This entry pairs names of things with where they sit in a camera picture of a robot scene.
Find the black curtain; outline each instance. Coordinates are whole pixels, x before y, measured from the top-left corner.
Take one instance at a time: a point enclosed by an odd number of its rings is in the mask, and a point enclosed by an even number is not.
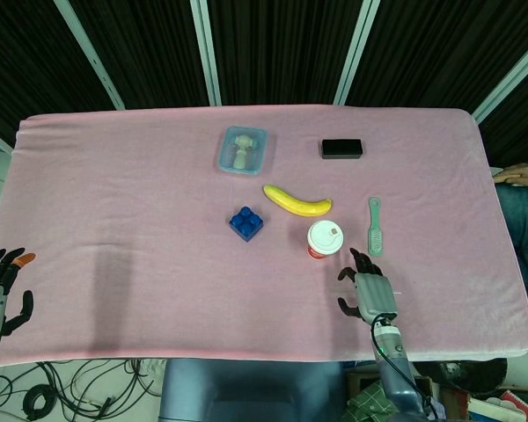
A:
[[[41,113],[113,105],[50,0],[0,0],[0,137],[11,146],[19,122]]]
[[[188,0],[70,0],[126,108],[208,106]]]
[[[223,104],[332,104],[360,5],[210,0]]]
[[[472,113],[528,49],[528,0],[383,0],[351,106]]]
[[[528,163],[528,76],[480,124],[491,165]]]

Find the chair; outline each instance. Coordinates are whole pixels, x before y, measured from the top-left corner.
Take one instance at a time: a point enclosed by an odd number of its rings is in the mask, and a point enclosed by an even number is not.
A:
[[[329,422],[345,405],[339,362],[170,359],[158,422]]]

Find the blue lego brick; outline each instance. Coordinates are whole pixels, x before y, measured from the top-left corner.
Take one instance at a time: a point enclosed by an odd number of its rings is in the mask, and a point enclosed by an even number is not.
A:
[[[229,221],[229,225],[245,241],[249,241],[262,228],[264,222],[249,207],[242,207]]]

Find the white lid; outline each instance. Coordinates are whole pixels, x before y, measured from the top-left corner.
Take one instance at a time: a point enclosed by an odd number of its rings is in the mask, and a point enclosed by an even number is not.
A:
[[[315,222],[307,232],[307,242],[312,249],[323,255],[332,255],[340,250],[344,235],[338,224],[328,220]]]

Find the green comb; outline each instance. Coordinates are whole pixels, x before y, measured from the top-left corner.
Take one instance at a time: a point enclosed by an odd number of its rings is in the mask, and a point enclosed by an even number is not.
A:
[[[376,197],[370,198],[370,229],[368,230],[368,252],[373,257],[380,257],[384,253],[384,236],[379,227],[379,210],[381,200]]]

